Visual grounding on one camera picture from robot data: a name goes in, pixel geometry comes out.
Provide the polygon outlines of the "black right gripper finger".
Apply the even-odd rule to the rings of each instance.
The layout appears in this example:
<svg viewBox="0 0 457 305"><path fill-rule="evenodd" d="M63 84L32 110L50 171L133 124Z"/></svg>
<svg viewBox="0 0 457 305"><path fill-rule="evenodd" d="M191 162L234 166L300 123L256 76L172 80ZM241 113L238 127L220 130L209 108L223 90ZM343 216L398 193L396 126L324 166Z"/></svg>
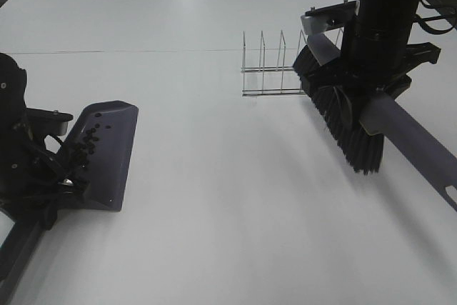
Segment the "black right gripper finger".
<svg viewBox="0 0 457 305"><path fill-rule="evenodd" d="M331 128L358 129L361 112L366 105L366 92L362 88L333 86L335 105L332 108Z"/></svg>

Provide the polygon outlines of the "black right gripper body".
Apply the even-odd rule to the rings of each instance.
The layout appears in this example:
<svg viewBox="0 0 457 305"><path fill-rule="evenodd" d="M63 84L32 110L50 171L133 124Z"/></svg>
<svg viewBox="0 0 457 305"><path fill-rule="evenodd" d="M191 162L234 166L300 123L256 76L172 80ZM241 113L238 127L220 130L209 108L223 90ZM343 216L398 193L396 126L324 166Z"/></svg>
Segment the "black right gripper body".
<svg viewBox="0 0 457 305"><path fill-rule="evenodd" d="M436 64L441 49L430 42L409 44L401 63L394 69L387 69L382 63L373 69L352 64L341 57L332 58L320 65L309 46L303 48L303 91L313 97L318 90L332 86L375 88L389 86L409 71L423 63Z"/></svg>

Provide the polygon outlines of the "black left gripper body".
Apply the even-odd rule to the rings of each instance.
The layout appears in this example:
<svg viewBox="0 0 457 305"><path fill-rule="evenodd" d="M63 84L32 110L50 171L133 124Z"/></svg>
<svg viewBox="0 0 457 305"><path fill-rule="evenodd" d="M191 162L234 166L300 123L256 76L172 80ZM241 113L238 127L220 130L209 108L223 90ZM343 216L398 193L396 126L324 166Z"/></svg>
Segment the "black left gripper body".
<svg viewBox="0 0 457 305"><path fill-rule="evenodd" d="M1 142L1 211L14 221L36 219L49 230L60 209L84 204L89 165L83 144L61 143L57 154L34 143Z"/></svg>

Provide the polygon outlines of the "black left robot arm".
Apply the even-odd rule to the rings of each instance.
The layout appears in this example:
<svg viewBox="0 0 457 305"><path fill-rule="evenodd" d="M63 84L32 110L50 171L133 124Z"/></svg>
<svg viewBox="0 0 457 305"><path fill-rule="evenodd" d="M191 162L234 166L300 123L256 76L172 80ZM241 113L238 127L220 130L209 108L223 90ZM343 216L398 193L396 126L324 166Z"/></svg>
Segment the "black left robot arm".
<svg viewBox="0 0 457 305"><path fill-rule="evenodd" d="M1 211L37 219L51 229L64 199L82 199L88 181L76 176L89 163L83 144L61 140L70 114L26 106L27 72L1 55Z"/></svg>

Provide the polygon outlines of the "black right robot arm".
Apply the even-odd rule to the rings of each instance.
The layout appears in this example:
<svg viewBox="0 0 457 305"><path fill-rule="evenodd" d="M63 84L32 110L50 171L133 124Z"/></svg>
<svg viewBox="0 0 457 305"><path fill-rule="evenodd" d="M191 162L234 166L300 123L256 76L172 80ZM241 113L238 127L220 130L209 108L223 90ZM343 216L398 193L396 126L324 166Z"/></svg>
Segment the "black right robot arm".
<svg viewBox="0 0 457 305"><path fill-rule="evenodd" d="M307 42L293 68L304 92L327 121L350 131L378 91L396 98L411 85L408 73L438 61L440 49L408 42L421 0L354 0L307 11Z"/></svg>

